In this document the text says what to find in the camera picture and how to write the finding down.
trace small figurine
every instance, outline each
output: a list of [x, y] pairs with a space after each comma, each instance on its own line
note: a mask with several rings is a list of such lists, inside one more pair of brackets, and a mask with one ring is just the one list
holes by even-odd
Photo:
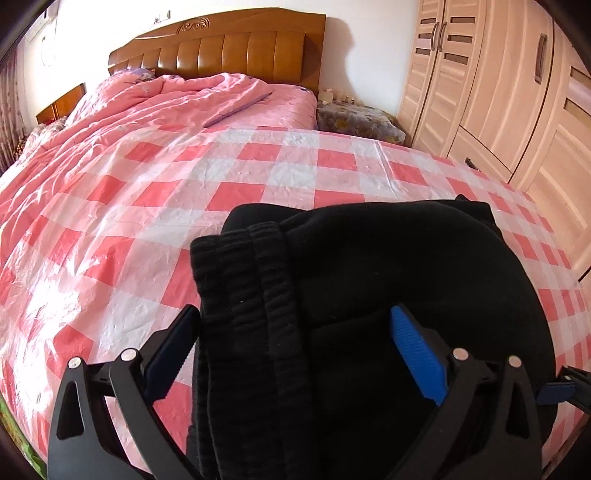
[[322, 102], [322, 105], [328, 105], [333, 102], [335, 95], [333, 94], [332, 88], [323, 89], [318, 94], [318, 100]]

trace green mat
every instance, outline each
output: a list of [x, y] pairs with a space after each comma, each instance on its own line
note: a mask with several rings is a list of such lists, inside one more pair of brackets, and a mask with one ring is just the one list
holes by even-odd
[[17, 422], [14, 420], [12, 413], [10, 412], [8, 405], [0, 395], [0, 424], [12, 438], [12, 441], [19, 448], [22, 454], [27, 458], [31, 466], [39, 473], [39, 475], [47, 480], [47, 465], [37, 455], [37, 452], [33, 449], [29, 441], [22, 434], [21, 429], [18, 427]]

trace bed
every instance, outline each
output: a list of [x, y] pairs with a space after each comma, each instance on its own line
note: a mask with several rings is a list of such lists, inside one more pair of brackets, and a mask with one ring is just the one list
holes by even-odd
[[[318, 90], [324, 20], [265, 8], [141, 35], [111, 54], [113, 77], [81, 100], [64, 130], [0, 179], [0, 393], [41, 459], [67, 361], [111, 360], [186, 303], [199, 305], [189, 243], [218, 233], [243, 203], [311, 209], [458, 194], [488, 202], [538, 291], [557, 365], [589, 367], [577, 278], [525, 194], [447, 159], [291, 123], [307, 98], [293, 100], [293, 89]], [[156, 78], [132, 80], [134, 69]], [[297, 113], [269, 125], [264, 101], [277, 111], [295, 102]], [[183, 449], [191, 368], [186, 362], [155, 406]], [[109, 407], [130, 459], [144, 466]], [[546, 462], [581, 418], [560, 406]]]

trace black sweatpants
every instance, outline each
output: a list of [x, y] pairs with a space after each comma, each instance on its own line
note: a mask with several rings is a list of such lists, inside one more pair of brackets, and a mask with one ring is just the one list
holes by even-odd
[[[486, 203], [237, 207], [191, 245], [202, 298], [187, 456], [207, 478], [379, 480], [434, 411], [389, 334], [404, 303], [451, 347], [555, 378], [536, 292]], [[556, 407], [538, 407], [543, 439]]]

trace white wall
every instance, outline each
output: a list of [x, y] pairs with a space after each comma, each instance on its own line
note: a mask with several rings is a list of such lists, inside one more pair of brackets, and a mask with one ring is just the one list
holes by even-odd
[[108, 76], [109, 53], [155, 28], [158, 13], [171, 10], [168, 22], [177, 22], [256, 7], [326, 14], [320, 87], [347, 91], [367, 105], [396, 113], [418, 0], [61, 0], [57, 25], [47, 27], [48, 32], [56, 31], [56, 58], [46, 61], [51, 66], [43, 65], [41, 58], [43, 33], [19, 45], [25, 122], [35, 125], [36, 114], [82, 82], [94, 89]]

